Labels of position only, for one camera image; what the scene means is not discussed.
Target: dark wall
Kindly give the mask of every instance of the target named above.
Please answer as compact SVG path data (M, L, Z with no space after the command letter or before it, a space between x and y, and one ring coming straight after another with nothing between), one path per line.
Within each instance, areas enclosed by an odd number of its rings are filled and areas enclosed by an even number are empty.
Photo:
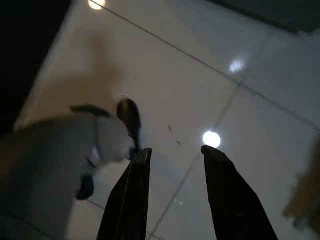
M1 1L1 135L12 131L70 3L71 0Z

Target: person's foot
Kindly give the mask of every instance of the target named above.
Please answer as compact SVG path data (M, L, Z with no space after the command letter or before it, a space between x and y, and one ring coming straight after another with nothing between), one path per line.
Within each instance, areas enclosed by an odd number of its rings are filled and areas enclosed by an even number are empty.
M118 103L116 110L117 117L124 122L128 129L129 136L134 141L134 149L130 151L131 156L139 153L140 149L140 113L134 101L131 99L123 99Z
M76 193L77 200L87 200L95 191L94 178L92 175L81 177L81 187Z

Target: shoe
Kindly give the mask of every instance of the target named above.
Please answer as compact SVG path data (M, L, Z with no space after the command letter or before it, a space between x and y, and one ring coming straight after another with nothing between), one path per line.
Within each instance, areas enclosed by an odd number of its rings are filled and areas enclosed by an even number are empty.
M87 200L95 192L94 177L92 175L81 177L81 187L76 193L77 200Z
M129 136L134 141L134 148L130 152L137 154L140 148L140 113L138 107L131 99L123 99L118 103L116 109L117 117L125 124L128 129Z

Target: white tile floor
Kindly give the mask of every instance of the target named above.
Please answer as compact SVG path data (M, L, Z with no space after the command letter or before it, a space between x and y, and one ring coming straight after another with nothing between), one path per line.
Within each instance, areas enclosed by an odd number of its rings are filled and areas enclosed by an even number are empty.
M203 133L215 129L278 238L312 238L282 212L319 135L320 32L291 35L205 0L109 0L106 8L74 2L18 125L75 104L114 111L133 99L142 142L153 148L152 240L215 239L199 155ZM106 205L127 164L96 176L91 201ZM67 238L95 239L102 212L77 203ZM86 234L77 232L80 216L93 218Z

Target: gray pants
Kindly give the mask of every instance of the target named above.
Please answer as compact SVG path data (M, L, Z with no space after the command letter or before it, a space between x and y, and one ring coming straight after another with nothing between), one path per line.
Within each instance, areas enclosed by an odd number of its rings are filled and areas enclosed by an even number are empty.
M81 176L123 160L131 144L117 117L89 113L0 140L0 239L63 239Z

